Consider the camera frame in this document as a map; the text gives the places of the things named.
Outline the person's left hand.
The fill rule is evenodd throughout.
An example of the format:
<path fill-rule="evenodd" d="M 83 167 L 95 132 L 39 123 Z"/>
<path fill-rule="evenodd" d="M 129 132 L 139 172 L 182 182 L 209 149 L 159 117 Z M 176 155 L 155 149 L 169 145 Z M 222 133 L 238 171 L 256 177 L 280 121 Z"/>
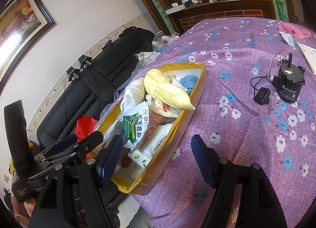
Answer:
<path fill-rule="evenodd" d="M 19 203 L 15 196 L 11 198 L 13 205 L 13 214 L 15 219 L 23 226 L 28 227 L 31 219 L 34 207 L 36 205 L 36 199 L 27 199 L 24 203 Z"/>

